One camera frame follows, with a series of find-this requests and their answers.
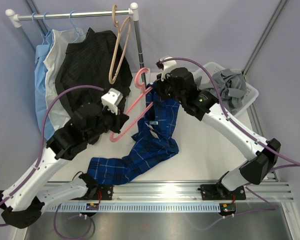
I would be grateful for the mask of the blue plaid shirt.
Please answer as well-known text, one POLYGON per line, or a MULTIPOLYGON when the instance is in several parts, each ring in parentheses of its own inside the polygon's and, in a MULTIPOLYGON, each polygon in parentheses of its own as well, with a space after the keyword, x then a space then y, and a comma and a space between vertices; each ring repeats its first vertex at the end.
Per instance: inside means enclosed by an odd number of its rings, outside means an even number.
POLYGON ((138 132, 131 136, 134 146, 122 158, 93 157, 87 173, 100 185, 124 185, 161 162, 179 153, 173 139, 180 104, 163 100, 152 90, 146 95, 146 105, 153 106, 137 122, 138 132))

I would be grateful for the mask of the grey shirt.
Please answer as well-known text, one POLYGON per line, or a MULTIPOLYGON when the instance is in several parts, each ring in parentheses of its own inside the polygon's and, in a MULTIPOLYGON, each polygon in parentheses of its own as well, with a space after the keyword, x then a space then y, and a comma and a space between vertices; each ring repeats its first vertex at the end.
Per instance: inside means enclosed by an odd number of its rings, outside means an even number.
POLYGON ((246 82, 241 73, 230 69, 217 71, 212 75, 224 107, 235 115, 243 106, 243 98, 247 93, 246 82))

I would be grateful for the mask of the beige plastic hanger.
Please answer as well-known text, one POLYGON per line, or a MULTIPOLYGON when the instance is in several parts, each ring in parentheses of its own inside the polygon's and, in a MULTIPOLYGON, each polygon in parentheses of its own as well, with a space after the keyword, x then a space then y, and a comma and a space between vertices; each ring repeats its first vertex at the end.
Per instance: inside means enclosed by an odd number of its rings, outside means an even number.
POLYGON ((117 38, 116 38, 116 42, 115 42, 115 45, 114 45, 112 60, 111 60, 110 68, 109 68, 109 72, 108 72, 108 81, 111 85, 113 85, 116 82, 117 77, 119 75, 123 60, 125 58, 125 54, 126 54, 127 47, 128 47, 128 41, 129 41, 130 33, 131 33, 131 17, 128 16, 123 21, 123 23, 120 24, 119 21, 116 20, 117 8, 118 8, 117 5, 114 4, 112 6, 112 13, 111 13, 113 25, 117 29, 117 38), (119 51, 119 47, 120 47, 120 40, 121 40, 121 37, 124 33, 124 30, 127 30, 126 40, 125 40, 123 49, 121 50, 120 59, 117 62, 117 65, 116 65, 116 59, 117 59, 118 51, 119 51))

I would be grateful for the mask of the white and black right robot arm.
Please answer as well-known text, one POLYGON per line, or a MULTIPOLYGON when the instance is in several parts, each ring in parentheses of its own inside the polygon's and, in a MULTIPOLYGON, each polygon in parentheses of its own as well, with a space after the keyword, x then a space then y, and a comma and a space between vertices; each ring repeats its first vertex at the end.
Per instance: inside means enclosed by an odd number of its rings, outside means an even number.
POLYGON ((216 96, 200 90, 193 74, 178 67, 166 74, 157 75, 155 91, 162 100, 178 102, 185 112, 213 127, 226 137, 245 157, 245 162, 227 171, 215 185, 200 186, 202 194, 214 200, 232 200, 245 184, 260 184, 278 161, 276 153, 281 143, 268 140, 243 125, 231 113, 222 110, 216 96))

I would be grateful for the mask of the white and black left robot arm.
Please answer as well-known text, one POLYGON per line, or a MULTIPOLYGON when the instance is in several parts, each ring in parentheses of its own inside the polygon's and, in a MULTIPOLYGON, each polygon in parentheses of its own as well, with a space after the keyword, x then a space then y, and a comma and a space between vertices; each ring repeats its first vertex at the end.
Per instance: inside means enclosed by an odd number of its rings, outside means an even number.
POLYGON ((121 110, 113 113, 107 106, 95 103, 79 107, 65 126, 54 132, 22 177, 10 188, 0 190, 3 225, 24 229, 54 206, 73 199, 93 199, 99 190, 98 183, 86 173, 50 190, 42 188, 89 144, 97 142, 100 135, 108 131, 119 133, 128 119, 121 110))

